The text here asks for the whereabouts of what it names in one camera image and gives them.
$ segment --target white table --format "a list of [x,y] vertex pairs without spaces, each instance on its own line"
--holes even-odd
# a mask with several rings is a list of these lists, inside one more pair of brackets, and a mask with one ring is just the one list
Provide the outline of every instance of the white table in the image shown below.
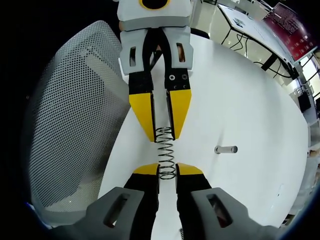
[[[176,162],[200,168],[248,208],[261,225],[279,227],[291,209],[306,166],[308,126],[295,102],[261,68],[211,40],[192,35],[192,99],[179,139]],[[152,70],[156,126],[169,126],[162,58]],[[214,152],[238,146],[236,154]],[[99,197],[123,187],[134,169],[159,160],[132,109],[104,172]],[[175,180],[161,180],[152,239],[180,239]]]
[[240,35],[244,35],[250,40],[255,41],[272,53],[269,60],[267,60],[262,66],[263,70],[267,70],[275,60],[279,58],[286,70],[289,73],[291,72],[291,69],[287,68],[288,66],[291,68],[293,67],[295,63],[294,58],[287,47],[280,41],[280,39],[278,39],[277,35],[263,21],[254,20],[242,12],[221,4],[218,4],[218,8],[230,27],[230,30],[221,44],[223,44],[227,39],[231,30],[238,32]]

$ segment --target coil spring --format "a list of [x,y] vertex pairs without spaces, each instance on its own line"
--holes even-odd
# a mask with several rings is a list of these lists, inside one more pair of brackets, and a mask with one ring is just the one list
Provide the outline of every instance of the coil spring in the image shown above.
[[173,147],[172,143],[168,143],[169,141],[173,141],[174,139],[171,135],[172,129],[171,127],[160,127],[156,130],[159,134],[156,135],[156,143],[161,144],[162,147],[159,147],[159,151],[163,151],[163,153],[159,154],[159,157],[165,157],[164,160],[160,160],[159,176],[160,179],[170,180],[176,176],[176,167],[175,162],[173,161],[175,157],[172,155],[174,151],[170,148]]

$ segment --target mesh chair back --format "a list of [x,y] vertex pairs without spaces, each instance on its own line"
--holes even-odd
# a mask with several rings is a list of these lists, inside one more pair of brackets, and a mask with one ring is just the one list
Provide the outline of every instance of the mesh chair back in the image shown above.
[[121,43],[103,21],[64,44],[43,72],[22,133],[31,201],[49,225],[73,224],[98,198],[130,109]]

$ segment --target small metal rod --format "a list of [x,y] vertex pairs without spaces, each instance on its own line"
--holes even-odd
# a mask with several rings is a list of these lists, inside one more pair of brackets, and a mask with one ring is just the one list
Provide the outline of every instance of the small metal rod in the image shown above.
[[236,154],[238,152],[237,146],[216,146],[214,148],[216,154]]

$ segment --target rectangular slot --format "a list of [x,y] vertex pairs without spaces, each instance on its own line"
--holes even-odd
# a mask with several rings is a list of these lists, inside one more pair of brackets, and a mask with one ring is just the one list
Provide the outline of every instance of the rectangular slot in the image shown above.
[[105,217],[103,224],[108,226],[109,228],[114,228],[116,226],[118,217],[120,212],[126,205],[126,202],[129,198],[127,194],[121,194],[118,199],[114,202],[112,207],[110,208],[107,216]]
[[232,219],[227,209],[216,195],[209,195],[208,200],[215,212],[221,228],[226,228],[232,224]]
[[185,50],[181,43],[176,44],[176,48],[178,49],[179,54],[179,62],[184,63],[186,61]]
[[130,67],[136,66],[136,47],[130,48]]

